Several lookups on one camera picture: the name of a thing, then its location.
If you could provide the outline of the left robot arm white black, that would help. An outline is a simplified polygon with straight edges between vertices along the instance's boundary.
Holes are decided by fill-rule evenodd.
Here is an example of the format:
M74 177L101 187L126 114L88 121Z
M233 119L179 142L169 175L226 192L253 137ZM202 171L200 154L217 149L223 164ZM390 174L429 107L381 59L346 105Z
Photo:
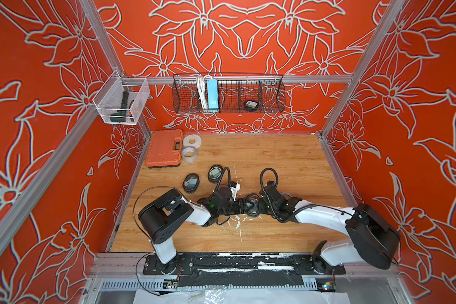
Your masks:
M230 182L227 186L217 187L209 197L194 203L177 188L170 187L140 210L138 220L150 238L160 263L167 266L177 260L173 235L185 222L200 227L222 225L220 217L229 218L242 213L243 209L239 207L241 201L236 199L240 189L240 184Z

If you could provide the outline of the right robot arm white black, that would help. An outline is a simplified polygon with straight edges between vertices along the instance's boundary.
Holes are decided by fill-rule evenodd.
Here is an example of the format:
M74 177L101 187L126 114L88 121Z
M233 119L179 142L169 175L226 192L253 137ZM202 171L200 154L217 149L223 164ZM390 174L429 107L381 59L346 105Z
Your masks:
M322 241L313 251L320 267L365 262L387 270L395 263L400 234L375 209L366 204L354 208L318 205L299 197L287 199L270 182L260 190L259 210L282 224L317 225L346 236L339 241Z

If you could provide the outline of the teal charger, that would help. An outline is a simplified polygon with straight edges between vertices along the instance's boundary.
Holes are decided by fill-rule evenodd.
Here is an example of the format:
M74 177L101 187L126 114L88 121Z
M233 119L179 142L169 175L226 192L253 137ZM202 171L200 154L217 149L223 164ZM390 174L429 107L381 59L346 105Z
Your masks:
M190 178L189 180L186 181L185 188L186 189L194 189L196 184L197 184L197 179Z

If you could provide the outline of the teal wall charger plug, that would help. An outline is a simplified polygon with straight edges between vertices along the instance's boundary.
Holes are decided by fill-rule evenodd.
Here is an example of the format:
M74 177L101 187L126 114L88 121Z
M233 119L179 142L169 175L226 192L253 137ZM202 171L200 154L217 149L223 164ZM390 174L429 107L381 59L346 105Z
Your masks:
M211 177L213 180L217 181L221 175L221 170L219 168L213 168L210 171Z

